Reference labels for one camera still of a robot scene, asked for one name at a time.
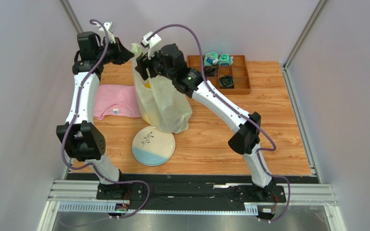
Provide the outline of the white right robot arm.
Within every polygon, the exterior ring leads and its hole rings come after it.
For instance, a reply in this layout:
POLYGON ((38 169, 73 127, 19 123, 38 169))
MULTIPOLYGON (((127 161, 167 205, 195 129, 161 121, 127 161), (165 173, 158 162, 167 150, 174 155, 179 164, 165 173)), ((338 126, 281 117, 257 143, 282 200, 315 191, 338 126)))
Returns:
POLYGON ((265 196, 273 194, 276 183, 262 155, 259 137, 262 132, 261 116, 257 112, 250 114, 238 108, 216 90, 212 83, 203 78, 202 72, 187 65, 176 44, 163 46, 153 55, 141 54, 136 58, 136 63, 135 70, 143 80, 165 77, 178 92, 200 102, 222 119, 234 133, 228 145, 244 158, 253 185, 265 196))

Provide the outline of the pale green avocado plastic bag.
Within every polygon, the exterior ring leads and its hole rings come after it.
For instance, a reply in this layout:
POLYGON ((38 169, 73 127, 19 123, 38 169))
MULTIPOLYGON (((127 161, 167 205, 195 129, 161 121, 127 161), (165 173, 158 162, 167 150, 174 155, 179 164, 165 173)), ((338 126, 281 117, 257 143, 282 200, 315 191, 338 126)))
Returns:
POLYGON ((162 132, 177 134, 188 130, 193 112, 186 96, 179 93, 165 77, 142 80, 135 70, 135 59, 145 51, 138 43, 132 43, 131 52, 134 53, 132 73, 141 118, 162 132))

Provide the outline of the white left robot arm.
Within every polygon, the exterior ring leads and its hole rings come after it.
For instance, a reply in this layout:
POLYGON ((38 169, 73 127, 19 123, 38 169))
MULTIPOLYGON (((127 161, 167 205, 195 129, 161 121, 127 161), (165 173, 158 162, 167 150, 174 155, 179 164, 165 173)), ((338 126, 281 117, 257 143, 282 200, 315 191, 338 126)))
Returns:
POLYGON ((98 192, 122 196, 127 191, 126 183, 120 180, 121 171, 106 155, 106 141, 94 125, 93 111, 104 65, 125 64, 133 53, 111 32, 82 32, 77 35, 77 42, 79 50, 72 66, 72 104, 66 122, 56 127, 56 135, 61 142, 61 158, 69 169, 74 169, 70 159, 82 162, 83 168, 90 167, 100 180, 98 192))

